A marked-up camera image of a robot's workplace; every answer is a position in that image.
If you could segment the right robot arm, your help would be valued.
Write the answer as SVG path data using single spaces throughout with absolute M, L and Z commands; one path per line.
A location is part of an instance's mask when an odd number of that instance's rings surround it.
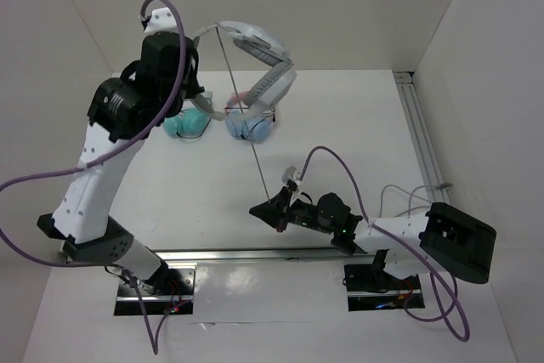
M 348 256 L 374 255 L 371 278 L 381 288 L 431 269 L 473 284 L 489 280 L 496 230 L 444 202 L 425 213 L 364 220 L 335 193 L 311 203 L 283 187 L 249 213 L 278 232 L 295 224 L 330 235 L 331 245 Z

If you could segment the white grey headphones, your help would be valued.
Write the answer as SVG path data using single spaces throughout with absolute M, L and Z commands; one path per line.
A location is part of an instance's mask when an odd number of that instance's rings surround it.
M 201 96 L 193 98 L 195 108 L 216 121 L 248 121 L 275 108 L 297 77 L 287 47 L 279 38 L 260 26 L 232 20 L 202 27 L 194 34 L 194 45 L 198 46 L 201 38 L 215 29 L 226 31 L 237 48 L 268 65 L 269 70 L 246 93 L 235 96 L 236 104 L 242 103 L 246 106 L 246 110 L 240 115 L 233 116 L 226 111 L 216 111 Z

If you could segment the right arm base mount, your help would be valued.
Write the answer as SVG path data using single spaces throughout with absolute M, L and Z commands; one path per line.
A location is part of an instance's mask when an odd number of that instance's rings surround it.
M 386 250 L 378 251 L 369 264 L 345 264 L 343 285 L 348 311 L 424 309 L 422 286 L 417 275 L 397 279 L 387 274 Z

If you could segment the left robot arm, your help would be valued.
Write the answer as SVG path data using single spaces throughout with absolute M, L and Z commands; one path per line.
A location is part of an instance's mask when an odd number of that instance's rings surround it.
M 166 31 L 145 37 L 139 60 L 97 88 L 78 172 L 57 209 L 37 221 L 48 237 L 63 242 L 70 261 L 126 269 L 149 294 L 162 292 L 179 275 L 111 217 L 111 206 L 144 144 L 136 135 L 149 136 L 154 118 L 177 115 L 186 97 L 202 92 L 198 64 L 190 38 Z

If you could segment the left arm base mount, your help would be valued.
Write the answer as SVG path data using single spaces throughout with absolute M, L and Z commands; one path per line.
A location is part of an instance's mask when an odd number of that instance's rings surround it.
M 148 315 L 163 315 L 167 310 L 171 315 L 192 315 L 196 287 L 196 264 L 173 263 L 166 282 L 160 289 L 138 281 L 139 291 Z M 139 299 L 134 288 L 129 285 L 128 276 L 119 269 L 105 271 L 118 279 L 115 316 L 142 315 Z

